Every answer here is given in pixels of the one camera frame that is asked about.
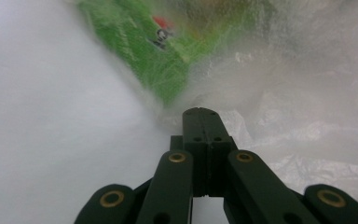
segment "crumpled plastic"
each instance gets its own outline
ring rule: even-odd
[[[188,30],[200,36],[219,36],[209,28],[222,16],[215,11],[230,8],[224,7],[229,2],[236,1],[167,1],[150,11],[179,27],[190,23]],[[202,41],[181,45],[185,53],[178,57],[188,53],[193,58],[183,61],[185,70],[175,70],[184,72],[179,82],[150,78],[170,69],[161,66],[162,60],[154,62],[159,69],[149,71],[148,82],[140,78],[157,99],[149,101],[150,107],[161,123],[178,132],[183,111],[195,106],[215,110],[237,145],[259,154],[289,188],[303,192],[308,185],[325,183],[358,200],[358,1],[246,3],[252,25],[238,20],[218,27],[237,32],[212,39],[205,51],[194,50]],[[174,43],[165,41],[168,47]],[[180,84],[162,103],[158,95],[167,89],[153,88],[170,89],[175,83]]]

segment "brass screw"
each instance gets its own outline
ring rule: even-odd
[[[108,202],[106,199],[111,195],[117,195],[117,199],[114,202]],[[106,192],[100,199],[100,204],[102,207],[110,208],[116,207],[124,201],[124,193],[119,190],[112,190]]]
[[[347,205],[345,199],[342,198],[341,195],[335,193],[330,189],[321,189],[318,191],[317,195],[322,202],[330,206],[340,208],[340,207],[345,207]]]
[[[253,156],[246,152],[240,152],[237,154],[237,160],[241,162],[251,162],[253,159]]]
[[[169,160],[171,162],[182,162],[182,161],[186,160],[186,156],[183,153],[177,152],[177,153],[173,153],[172,155],[170,155]]]

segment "transparent plastic wrap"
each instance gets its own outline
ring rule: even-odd
[[[79,6],[153,93],[163,123],[179,132],[183,111],[216,110],[288,187],[325,183],[358,200],[358,1]]]

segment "white surface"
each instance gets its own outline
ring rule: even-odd
[[[157,122],[120,73],[73,5],[61,0],[0,1],[0,224],[73,223],[95,190],[112,183],[135,188],[153,175],[170,135],[180,134],[179,129]],[[236,94],[220,93],[221,98]],[[306,123],[305,129],[297,129],[298,123],[275,127],[285,101],[274,93],[263,95],[276,102],[260,103],[258,112],[263,113],[224,113],[240,146],[253,148],[294,189],[323,182],[358,199],[358,129],[344,126],[349,127],[346,133],[333,132],[321,143],[312,139],[337,126],[315,122]],[[353,112],[346,106],[339,109]],[[264,121],[266,128],[252,120]],[[348,135],[357,138],[345,142],[343,150],[337,145],[326,150]],[[306,139],[308,146],[283,141],[293,136]],[[196,200],[193,214],[196,224],[227,223],[219,200]]]

